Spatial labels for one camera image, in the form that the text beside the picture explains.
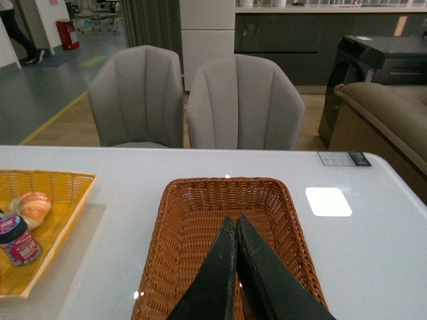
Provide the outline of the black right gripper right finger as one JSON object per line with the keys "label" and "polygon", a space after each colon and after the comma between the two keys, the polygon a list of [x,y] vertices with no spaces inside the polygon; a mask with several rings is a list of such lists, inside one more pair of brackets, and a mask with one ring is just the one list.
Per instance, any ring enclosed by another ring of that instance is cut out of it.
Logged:
{"label": "black right gripper right finger", "polygon": [[237,220],[237,274],[246,319],[333,319],[291,274],[250,221]]}

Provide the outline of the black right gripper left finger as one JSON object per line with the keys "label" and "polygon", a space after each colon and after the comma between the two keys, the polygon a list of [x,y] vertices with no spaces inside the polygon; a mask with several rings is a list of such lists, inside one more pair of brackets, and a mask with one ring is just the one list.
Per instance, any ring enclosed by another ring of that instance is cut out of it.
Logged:
{"label": "black right gripper left finger", "polygon": [[193,282],[168,319],[233,319],[238,240],[227,216]]}

